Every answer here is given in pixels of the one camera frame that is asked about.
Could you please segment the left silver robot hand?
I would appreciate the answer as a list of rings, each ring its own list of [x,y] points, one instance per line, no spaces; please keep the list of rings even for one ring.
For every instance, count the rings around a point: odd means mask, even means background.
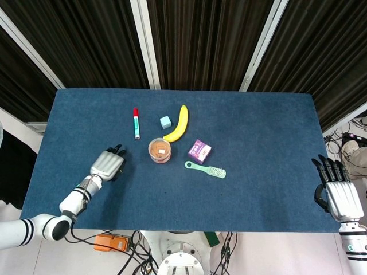
[[[95,160],[90,169],[91,175],[99,176],[104,182],[113,182],[122,174],[126,159],[126,150],[121,144],[109,147]]]

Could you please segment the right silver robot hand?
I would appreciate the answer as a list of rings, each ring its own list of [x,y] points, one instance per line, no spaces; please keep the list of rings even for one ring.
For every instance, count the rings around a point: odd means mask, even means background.
[[[339,160],[323,155],[312,158],[321,183],[314,191],[314,201],[337,222],[359,221],[364,216],[358,192]]]

